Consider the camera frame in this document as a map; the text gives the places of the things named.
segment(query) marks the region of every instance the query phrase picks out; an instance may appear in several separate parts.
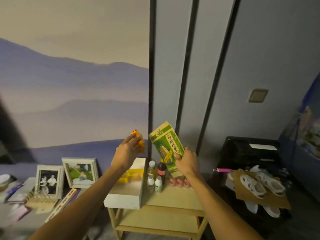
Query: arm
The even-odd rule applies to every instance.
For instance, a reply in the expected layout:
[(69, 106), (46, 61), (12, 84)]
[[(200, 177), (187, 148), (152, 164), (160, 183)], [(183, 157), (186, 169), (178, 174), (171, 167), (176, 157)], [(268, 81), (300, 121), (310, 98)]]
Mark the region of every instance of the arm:
[(111, 166), (66, 209), (34, 232), (29, 240), (82, 239), (92, 225), (113, 185), (132, 166), (141, 137), (128, 136), (115, 151)]
[(186, 147), (183, 158), (176, 161), (176, 166), (194, 188), (217, 240), (263, 240), (207, 185), (198, 169), (196, 153)]

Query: green snack bag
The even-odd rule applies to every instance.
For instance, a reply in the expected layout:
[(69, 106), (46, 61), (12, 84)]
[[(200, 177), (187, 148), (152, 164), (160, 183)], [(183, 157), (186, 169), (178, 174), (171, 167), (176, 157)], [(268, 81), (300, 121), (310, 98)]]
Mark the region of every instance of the green snack bag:
[(164, 122), (151, 132), (149, 137), (152, 144), (155, 145), (158, 153), (163, 158), (163, 161), (165, 162), (172, 177), (176, 178), (181, 176), (182, 174), (176, 167), (176, 158), (174, 157), (174, 153), (181, 155), (182, 157), (184, 149), (168, 121)]

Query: photo of person outdoors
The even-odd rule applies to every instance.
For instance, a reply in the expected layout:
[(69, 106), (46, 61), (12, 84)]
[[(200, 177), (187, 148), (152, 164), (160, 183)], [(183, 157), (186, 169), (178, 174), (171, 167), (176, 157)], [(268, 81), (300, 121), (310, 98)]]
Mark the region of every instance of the photo of person outdoors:
[(73, 184), (92, 185), (94, 183), (90, 164), (68, 163), (67, 167)]
[(58, 171), (41, 170), (39, 190), (46, 195), (55, 195), (57, 192)]

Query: small white bottle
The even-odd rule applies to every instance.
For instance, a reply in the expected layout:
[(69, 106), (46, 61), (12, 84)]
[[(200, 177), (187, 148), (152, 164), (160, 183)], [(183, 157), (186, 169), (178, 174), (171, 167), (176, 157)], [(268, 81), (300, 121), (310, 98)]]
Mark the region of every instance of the small white bottle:
[(148, 192), (153, 192), (155, 188), (155, 180), (153, 179), (153, 175), (149, 174), (148, 176)]
[(162, 180), (161, 180), (161, 176), (157, 176), (157, 179), (156, 179), (156, 181), (155, 181), (154, 191), (155, 191), (156, 193), (161, 193), (161, 192), (162, 192)]

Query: framed photo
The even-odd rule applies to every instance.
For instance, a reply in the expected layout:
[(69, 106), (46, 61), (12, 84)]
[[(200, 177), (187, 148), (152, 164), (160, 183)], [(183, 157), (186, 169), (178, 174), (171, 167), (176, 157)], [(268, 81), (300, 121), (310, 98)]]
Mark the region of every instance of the framed photo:
[(61, 199), (64, 182), (63, 166), (38, 165), (34, 192)]
[(89, 188), (99, 178), (95, 158), (62, 157), (62, 163), (70, 188)]

